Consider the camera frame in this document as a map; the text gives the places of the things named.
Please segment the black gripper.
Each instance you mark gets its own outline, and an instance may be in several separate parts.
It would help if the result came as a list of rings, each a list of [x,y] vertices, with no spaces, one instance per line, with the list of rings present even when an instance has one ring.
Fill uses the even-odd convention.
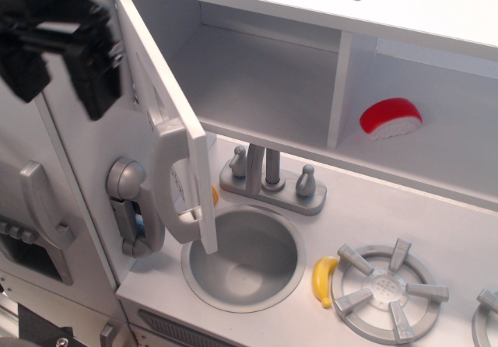
[[[44,52],[59,54],[92,121],[121,96],[119,43],[109,12],[90,0],[1,0],[1,77],[29,103],[50,83]]]

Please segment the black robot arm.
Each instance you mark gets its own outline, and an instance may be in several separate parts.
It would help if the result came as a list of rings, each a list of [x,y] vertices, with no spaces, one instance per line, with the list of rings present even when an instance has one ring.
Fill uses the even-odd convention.
[[[89,118],[99,120],[121,96],[110,14],[92,0],[1,0],[1,77],[29,103],[51,81],[44,53],[62,56]]]

